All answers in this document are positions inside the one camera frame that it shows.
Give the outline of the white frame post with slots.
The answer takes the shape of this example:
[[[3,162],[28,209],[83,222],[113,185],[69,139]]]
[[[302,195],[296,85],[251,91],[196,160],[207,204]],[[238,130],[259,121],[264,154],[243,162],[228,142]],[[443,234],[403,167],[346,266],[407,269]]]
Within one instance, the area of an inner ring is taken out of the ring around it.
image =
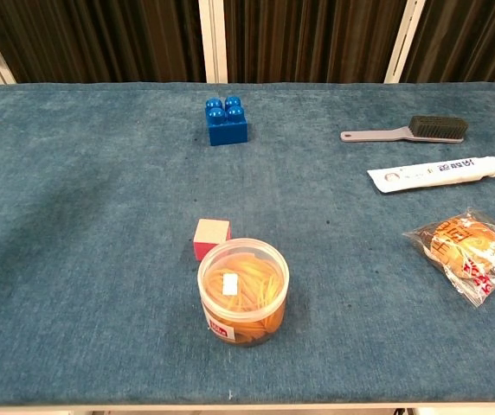
[[[384,84],[399,83],[427,0],[406,0]]]

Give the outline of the bread in clear printed bag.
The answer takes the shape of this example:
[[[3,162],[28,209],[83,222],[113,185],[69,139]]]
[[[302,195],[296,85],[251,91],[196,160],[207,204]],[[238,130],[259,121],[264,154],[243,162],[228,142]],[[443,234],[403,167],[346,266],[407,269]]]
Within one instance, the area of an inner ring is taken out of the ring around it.
[[[403,235],[473,306],[495,291],[495,220],[484,213],[469,208]]]

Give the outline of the blue velvet table cloth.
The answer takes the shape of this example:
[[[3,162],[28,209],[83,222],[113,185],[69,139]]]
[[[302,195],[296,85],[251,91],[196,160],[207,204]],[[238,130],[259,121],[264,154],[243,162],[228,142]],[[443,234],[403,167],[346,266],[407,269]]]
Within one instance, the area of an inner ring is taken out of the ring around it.
[[[248,141],[211,146],[229,96]],[[464,140],[340,139],[419,115]],[[495,177],[384,194],[367,173],[484,156],[495,83],[0,86],[0,405],[495,401],[495,292],[472,306],[403,235],[495,220]],[[209,331],[200,218],[285,257],[267,342]]]

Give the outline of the pink wooden cube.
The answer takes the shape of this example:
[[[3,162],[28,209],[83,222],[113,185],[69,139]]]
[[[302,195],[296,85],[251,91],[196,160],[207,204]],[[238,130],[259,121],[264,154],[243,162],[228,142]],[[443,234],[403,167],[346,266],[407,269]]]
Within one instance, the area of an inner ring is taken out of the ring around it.
[[[201,218],[196,226],[193,238],[195,257],[201,261],[215,246],[231,238],[231,226],[228,220]]]

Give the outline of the wide white frame post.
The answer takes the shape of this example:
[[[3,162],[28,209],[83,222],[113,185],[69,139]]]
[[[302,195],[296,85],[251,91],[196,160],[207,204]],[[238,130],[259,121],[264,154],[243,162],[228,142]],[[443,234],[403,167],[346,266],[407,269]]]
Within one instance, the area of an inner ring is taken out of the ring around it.
[[[198,0],[206,81],[228,83],[226,26],[223,0]]]

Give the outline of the grey brush with dark bristles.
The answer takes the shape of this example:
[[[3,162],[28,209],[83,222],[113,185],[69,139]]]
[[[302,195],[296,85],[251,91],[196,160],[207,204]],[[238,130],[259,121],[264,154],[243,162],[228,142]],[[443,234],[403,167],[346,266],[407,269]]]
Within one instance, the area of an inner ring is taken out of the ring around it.
[[[424,143],[461,143],[468,123],[463,118],[441,116],[413,116],[407,126],[393,130],[342,131],[340,139],[346,143],[410,141]]]

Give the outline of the dark pleated curtain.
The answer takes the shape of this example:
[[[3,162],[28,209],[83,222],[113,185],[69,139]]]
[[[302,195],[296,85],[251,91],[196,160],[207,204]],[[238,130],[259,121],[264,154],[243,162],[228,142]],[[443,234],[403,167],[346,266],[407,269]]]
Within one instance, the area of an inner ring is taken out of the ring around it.
[[[228,81],[383,82],[406,0],[223,0]],[[17,82],[206,82],[198,0],[0,0]],[[495,81],[495,0],[427,0],[401,82]]]

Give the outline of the blue plastic building block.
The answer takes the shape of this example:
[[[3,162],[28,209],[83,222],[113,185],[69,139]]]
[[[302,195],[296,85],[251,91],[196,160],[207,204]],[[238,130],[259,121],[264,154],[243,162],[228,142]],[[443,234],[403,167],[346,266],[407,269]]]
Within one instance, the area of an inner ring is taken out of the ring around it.
[[[248,123],[239,97],[229,96],[224,101],[208,99],[205,116],[211,146],[248,141]]]

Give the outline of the clear jar of rubber bands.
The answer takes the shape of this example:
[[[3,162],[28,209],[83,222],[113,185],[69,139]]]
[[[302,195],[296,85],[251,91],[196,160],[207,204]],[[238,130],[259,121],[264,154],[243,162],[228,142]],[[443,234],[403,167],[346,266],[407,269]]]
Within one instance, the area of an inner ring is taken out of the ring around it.
[[[283,255],[267,242],[239,238],[212,248],[197,271],[209,329],[222,341],[261,344],[280,328],[290,272]]]

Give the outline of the white toothpaste tube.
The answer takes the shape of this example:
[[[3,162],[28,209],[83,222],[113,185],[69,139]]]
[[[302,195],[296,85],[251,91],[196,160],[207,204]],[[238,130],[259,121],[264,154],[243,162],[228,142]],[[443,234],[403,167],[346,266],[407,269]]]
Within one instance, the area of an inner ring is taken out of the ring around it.
[[[413,188],[446,186],[495,177],[495,156],[370,169],[367,173],[376,188],[388,194]]]

